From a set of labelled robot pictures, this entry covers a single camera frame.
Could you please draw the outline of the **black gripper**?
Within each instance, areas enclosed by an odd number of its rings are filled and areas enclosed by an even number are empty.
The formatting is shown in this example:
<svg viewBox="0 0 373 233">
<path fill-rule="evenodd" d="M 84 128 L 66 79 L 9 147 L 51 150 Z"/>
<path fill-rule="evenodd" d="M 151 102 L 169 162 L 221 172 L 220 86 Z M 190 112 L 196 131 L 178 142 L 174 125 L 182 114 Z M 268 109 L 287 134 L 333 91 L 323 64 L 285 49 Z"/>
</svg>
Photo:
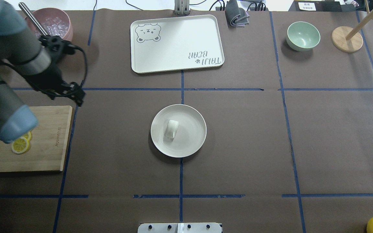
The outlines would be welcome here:
<svg viewBox="0 0 373 233">
<path fill-rule="evenodd" d="M 49 65 L 43 72 L 28 76 L 28 84 L 36 91 L 47 95 L 50 99 L 66 97 L 72 99 L 78 107 L 84 102 L 85 92 L 76 83 L 66 83 L 62 79 L 60 69 Z"/>
</svg>

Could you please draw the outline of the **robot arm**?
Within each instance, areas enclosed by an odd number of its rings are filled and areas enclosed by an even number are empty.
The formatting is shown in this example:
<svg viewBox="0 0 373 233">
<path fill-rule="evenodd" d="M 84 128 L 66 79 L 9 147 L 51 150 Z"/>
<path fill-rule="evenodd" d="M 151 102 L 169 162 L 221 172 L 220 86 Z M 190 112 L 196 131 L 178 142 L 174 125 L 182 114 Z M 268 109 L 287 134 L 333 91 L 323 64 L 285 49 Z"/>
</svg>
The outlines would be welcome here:
<svg viewBox="0 0 373 233">
<path fill-rule="evenodd" d="M 50 99 L 69 98 L 78 106 L 85 92 L 81 84 L 63 80 L 57 62 L 64 54 L 82 48 L 59 36 L 43 33 L 37 38 L 25 19 L 7 1 L 0 0 L 0 67 L 5 65 L 33 90 Z M 0 141 L 9 144 L 38 125 L 37 117 L 7 84 L 0 73 Z"/>
</svg>

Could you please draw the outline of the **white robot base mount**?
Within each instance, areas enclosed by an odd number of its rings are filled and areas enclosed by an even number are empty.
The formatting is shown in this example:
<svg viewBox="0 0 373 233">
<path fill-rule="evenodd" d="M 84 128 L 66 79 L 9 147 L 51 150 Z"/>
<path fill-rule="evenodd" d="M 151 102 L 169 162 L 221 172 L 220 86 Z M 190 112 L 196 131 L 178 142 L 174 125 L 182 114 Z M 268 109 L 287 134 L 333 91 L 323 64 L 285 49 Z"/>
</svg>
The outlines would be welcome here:
<svg viewBox="0 0 373 233">
<path fill-rule="evenodd" d="M 222 224 L 216 222 L 143 223 L 138 233 L 222 233 Z"/>
</svg>

